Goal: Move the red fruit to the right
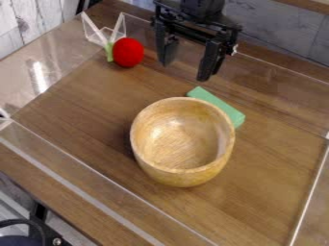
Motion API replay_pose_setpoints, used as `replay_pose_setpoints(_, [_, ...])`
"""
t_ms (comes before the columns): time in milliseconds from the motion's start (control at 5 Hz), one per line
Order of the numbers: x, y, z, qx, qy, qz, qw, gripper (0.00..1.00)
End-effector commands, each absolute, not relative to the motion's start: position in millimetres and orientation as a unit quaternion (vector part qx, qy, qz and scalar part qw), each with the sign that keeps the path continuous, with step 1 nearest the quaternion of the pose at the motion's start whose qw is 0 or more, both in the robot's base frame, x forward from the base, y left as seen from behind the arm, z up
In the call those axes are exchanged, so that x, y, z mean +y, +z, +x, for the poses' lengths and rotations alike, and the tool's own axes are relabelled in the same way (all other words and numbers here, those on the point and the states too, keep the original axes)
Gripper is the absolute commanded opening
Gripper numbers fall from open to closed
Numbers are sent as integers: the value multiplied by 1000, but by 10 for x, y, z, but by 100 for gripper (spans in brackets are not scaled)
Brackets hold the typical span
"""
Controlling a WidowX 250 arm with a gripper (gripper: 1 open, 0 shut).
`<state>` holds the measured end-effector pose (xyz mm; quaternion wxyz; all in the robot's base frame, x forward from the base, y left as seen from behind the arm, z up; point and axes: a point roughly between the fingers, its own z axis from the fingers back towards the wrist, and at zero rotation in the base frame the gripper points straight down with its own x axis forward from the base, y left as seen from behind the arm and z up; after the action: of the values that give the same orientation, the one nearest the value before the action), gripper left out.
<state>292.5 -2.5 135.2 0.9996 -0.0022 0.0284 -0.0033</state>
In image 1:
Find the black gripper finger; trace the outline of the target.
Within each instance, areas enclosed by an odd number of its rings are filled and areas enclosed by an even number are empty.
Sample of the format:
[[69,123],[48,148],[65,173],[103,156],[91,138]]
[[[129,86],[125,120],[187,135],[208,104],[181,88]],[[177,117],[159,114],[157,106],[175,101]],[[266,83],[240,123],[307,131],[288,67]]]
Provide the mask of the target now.
[[224,59],[226,48],[223,42],[218,38],[212,38],[206,42],[204,56],[199,63],[196,80],[206,82],[212,74],[216,73],[220,63]]
[[167,66],[176,56],[179,39],[159,20],[153,23],[153,31],[157,60],[163,66]]

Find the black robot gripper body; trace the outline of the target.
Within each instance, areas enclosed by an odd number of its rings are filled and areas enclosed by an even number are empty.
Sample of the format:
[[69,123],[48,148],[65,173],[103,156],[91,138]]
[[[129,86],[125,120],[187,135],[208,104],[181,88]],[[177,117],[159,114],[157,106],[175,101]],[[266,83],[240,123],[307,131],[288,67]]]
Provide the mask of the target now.
[[211,30],[223,38],[226,54],[234,55],[242,26],[223,15],[224,0],[153,0],[155,18],[164,23],[168,33],[202,33]]

